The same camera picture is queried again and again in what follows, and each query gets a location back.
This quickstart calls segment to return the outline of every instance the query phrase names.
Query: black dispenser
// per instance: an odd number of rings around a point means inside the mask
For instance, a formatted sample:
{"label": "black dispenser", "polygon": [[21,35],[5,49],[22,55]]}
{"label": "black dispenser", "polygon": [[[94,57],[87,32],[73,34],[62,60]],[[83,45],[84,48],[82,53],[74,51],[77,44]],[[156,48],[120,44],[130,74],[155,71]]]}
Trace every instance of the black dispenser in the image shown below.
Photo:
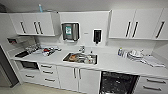
{"label": "black dispenser", "polygon": [[101,41],[101,30],[94,30],[94,42],[98,44]]}

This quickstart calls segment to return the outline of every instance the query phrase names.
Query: dishwasher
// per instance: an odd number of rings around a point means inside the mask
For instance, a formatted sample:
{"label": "dishwasher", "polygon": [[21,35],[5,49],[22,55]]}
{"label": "dishwasher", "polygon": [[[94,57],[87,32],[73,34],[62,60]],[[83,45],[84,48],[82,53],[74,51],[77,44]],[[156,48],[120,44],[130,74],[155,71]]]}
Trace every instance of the dishwasher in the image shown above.
{"label": "dishwasher", "polygon": [[138,75],[102,71],[99,94],[133,94]]}

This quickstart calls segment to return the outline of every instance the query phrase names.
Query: silver handle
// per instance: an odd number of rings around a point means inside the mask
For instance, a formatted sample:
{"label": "silver handle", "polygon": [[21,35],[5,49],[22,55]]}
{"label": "silver handle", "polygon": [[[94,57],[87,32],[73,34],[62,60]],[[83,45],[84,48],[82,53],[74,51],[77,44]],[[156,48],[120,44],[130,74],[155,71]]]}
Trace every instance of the silver handle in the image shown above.
{"label": "silver handle", "polygon": [[54,82],[55,80],[50,80],[50,79],[45,79],[46,81],[51,81],[51,82]]}
{"label": "silver handle", "polygon": [[79,79],[81,79],[81,72],[80,72],[80,69],[79,69]]}
{"label": "silver handle", "polygon": [[37,31],[36,22],[34,22],[34,27],[35,27],[35,29],[36,29],[36,33],[39,34],[38,31]]}
{"label": "silver handle", "polygon": [[41,67],[51,68],[52,66],[44,66],[44,65],[41,65]]}
{"label": "silver handle", "polygon": [[40,25],[40,22],[38,22],[38,25],[39,25],[39,28],[40,28],[40,32],[41,34],[43,34],[42,30],[41,30],[41,25]]}
{"label": "silver handle", "polygon": [[149,79],[146,79],[148,82],[154,82],[154,83],[163,83],[163,84],[166,84],[165,81],[154,81],[154,80],[149,80]]}
{"label": "silver handle", "polygon": [[47,71],[43,71],[43,73],[49,73],[49,74],[53,74],[53,72],[47,72]]}
{"label": "silver handle", "polygon": [[150,89],[150,90],[157,90],[157,91],[162,91],[161,88],[153,88],[153,87],[147,87],[143,86],[144,89]]}
{"label": "silver handle", "polygon": [[76,72],[75,72],[75,68],[74,68],[74,77],[76,78]]}
{"label": "silver handle", "polygon": [[128,23],[127,33],[126,33],[126,35],[125,35],[126,37],[128,36],[128,32],[129,32],[129,28],[130,28],[130,24],[131,24],[131,22]]}
{"label": "silver handle", "polygon": [[20,22],[21,26],[22,26],[22,29],[23,29],[23,32],[26,33],[25,29],[24,29],[24,26],[23,26],[23,22]]}
{"label": "silver handle", "polygon": [[34,76],[28,76],[28,75],[26,75],[26,77],[34,78]]}
{"label": "silver handle", "polygon": [[163,28],[164,23],[165,23],[165,22],[163,21],[162,24],[161,24],[161,26],[160,26],[159,32],[158,32],[158,34],[156,35],[156,38],[159,37],[160,32],[162,31],[162,28]]}
{"label": "silver handle", "polygon": [[134,33],[133,33],[132,37],[135,36],[135,32],[136,32],[137,26],[138,26],[138,22],[136,22],[135,29],[134,29]]}

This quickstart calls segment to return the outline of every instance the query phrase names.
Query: grey floor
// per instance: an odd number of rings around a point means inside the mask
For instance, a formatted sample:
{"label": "grey floor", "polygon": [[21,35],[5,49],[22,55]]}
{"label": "grey floor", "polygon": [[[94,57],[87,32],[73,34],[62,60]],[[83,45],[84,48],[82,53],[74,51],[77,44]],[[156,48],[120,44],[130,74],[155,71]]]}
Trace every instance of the grey floor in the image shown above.
{"label": "grey floor", "polygon": [[0,94],[82,94],[82,93],[24,83],[22,85],[17,84],[13,88],[0,87]]}

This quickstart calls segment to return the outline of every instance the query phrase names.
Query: sticker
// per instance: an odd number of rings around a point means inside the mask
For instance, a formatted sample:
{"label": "sticker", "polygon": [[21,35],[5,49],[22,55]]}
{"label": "sticker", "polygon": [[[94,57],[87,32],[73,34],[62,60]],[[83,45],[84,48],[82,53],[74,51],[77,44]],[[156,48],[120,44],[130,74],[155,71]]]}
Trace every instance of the sticker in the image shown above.
{"label": "sticker", "polygon": [[66,27],[66,34],[71,35],[71,27],[70,26]]}

